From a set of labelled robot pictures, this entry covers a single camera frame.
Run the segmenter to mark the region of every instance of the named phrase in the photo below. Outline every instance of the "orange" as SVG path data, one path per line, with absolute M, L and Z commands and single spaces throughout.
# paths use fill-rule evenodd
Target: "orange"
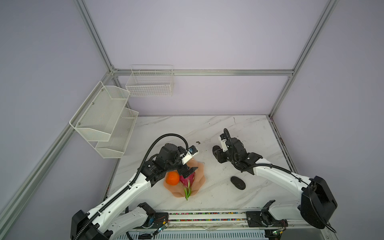
M 180 180 L 180 176 L 177 172 L 169 172 L 166 179 L 166 183 L 168 183 L 169 185 L 175 186 L 179 183 L 179 180 Z

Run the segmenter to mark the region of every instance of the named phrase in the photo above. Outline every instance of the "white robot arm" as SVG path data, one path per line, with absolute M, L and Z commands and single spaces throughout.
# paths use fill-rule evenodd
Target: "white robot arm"
M 147 160 L 155 144 L 167 136 L 181 138 L 186 148 L 167 143 L 161 148 L 159 154 L 155 154 Z M 196 147 L 188 147 L 187 141 L 178 134 L 165 134 L 159 137 L 148 149 L 136 174 L 126 184 L 87 213 L 80 210 L 72 217 L 71 239 L 107 240 L 135 227 L 150 227 L 154 220 L 155 211 L 146 203 L 140 204 L 135 210 L 122 216 L 120 213 L 137 196 L 163 179 L 167 172 L 177 170 L 179 175 L 184 178 L 191 175 L 197 167 L 188 167 L 186 163 L 197 153 Z
M 219 136 L 219 141 L 221 147 L 212 148 L 219 163 L 228 161 L 236 169 L 271 180 L 297 197 L 298 200 L 289 202 L 269 201 L 260 214 L 264 226 L 282 219 L 300 219 L 316 228 L 333 230 L 327 222 L 337 203 L 324 179 L 301 176 L 273 165 L 259 154 L 248 153 L 240 140 L 231 137 L 227 129 Z

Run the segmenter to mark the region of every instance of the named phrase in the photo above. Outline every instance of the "black oval object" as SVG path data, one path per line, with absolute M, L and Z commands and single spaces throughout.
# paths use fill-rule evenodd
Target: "black oval object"
M 240 190 L 245 189 L 245 182 L 238 177 L 235 177 L 235 176 L 231 177 L 231 183 L 233 183 L 233 185 L 235 185 L 235 187 L 237 187 Z

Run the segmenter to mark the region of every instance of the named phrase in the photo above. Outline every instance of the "white wire basket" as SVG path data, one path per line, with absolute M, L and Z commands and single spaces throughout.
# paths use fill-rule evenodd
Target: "white wire basket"
M 131 65 L 126 89 L 132 97 L 172 96 L 172 65 Z
M 138 112 L 124 108 L 108 142 L 98 142 L 95 150 L 103 158 L 121 158 L 128 146 Z
M 129 91 L 116 87 L 100 88 L 80 118 L 80 109 L 70 125 L 103 157 L 121 158 L 127 148 L 138 112 L 126 108 Z
M 104 86 L 103 83 L 101 85 L 92 103 L 73 126 L 87 141 L 109 141 L 128 101 L 129 91 L 116 86 Z

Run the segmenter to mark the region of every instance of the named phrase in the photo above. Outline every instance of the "table surface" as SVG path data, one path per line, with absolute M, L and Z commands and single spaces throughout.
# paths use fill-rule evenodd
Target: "table surface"
M 260 154 L 273 164 L 289 169 L 265 115 L 138 117 L 108 195 L 113 194 L 134 175 L 153 141 L 163 134 L 176 133 L 199 150 L 195 160 L 205 164 L 205 184 L 195 196 L 186 201 L 185 198 L 174 197 L 163 186 L 163 180 L 160 180 L 136 198 L 129 206 L 130 209 L 147 202 L 155 210 L 245 210 L 261 208 L 269 200 L 294 200 L 293 194 L 265 178 L 241 173 L 230 162 L 217 162 L 212 147 L 220 145 L 218 136 L 224 128 L 228 129 L 231 137 L 241 140 L 247 152 Z M 149 155 L 158 153 L 167 142 L 184 146 L 181 139 L 166 137 L 156 144 Z M 237 189 L 230 181 L 231 176 L 241 178 L 246 184 L 245 190 Z

